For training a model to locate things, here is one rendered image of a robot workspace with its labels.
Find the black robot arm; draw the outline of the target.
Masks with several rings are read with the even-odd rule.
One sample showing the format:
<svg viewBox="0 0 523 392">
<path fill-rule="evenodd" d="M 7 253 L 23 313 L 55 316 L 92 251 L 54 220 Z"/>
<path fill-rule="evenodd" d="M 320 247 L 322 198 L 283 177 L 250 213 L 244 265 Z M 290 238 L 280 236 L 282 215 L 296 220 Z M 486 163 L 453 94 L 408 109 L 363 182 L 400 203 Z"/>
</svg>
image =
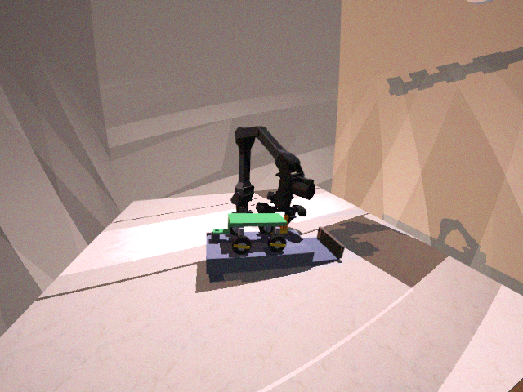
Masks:
<svg viewBox="0 0 523 392">
<path fill-rule="evenodd" d="M 278 191 L 312 199 L 315 194 L 314 180 L 304 177 L 300 161 L 294 154 L 285 150 L 266 127 L 238 127 L 235 131 L 235 143 L 239 148 L 239 181 L 230 199 L 236 206 L 235 213 L 249 213 L 248 202 L 252 201 L 254 195 L 254 185 L 250 183 L 250 156 L 255 138 L 259 139 L 275 159 L 275 165 L 279 169 L 279 173 L 275 175 L 280 177 Z M 292 174 L 293 172 L 296 173 Z"/>
</svg>

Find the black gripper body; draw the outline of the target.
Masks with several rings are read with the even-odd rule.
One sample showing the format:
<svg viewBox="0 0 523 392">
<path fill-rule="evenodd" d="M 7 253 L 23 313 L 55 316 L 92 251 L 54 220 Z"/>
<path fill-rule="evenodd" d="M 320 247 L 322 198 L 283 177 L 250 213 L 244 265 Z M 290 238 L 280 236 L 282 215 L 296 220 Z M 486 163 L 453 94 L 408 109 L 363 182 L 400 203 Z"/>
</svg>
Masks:
<svg viewBox="0 0 523 392">
<path fill-rule="evenodd" d="M 296 213 L 299 216 L 306 217 L 306 209 L 302 205 L 292 205 L 293 194 L 287 194 L 284 192 L 276 191 L 276 200 L 274 206 L 270 206 L 268 203 L 258 202 L 256 204 L 256 210 L 258 213 L 276 213 L 276 212 L 287 212 L 290 216 L 295 216 Z"/>
</svg>

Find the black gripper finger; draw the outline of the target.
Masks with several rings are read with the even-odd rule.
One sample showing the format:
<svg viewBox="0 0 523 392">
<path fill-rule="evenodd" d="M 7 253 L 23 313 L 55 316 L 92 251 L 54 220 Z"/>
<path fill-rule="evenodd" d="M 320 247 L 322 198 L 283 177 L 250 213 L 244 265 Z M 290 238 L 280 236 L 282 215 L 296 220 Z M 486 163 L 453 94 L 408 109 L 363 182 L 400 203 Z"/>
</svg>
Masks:
<svg viewBox="0 0 523 392">
<path fill-rule="evenodd" d="M 285 215 L 288 215 L 289 218 L 288 218 L 288 225 L 295 219 L 297 218 L 296 216 L 290 216 L 287 212 L 284 213 Z"/>
</svg>

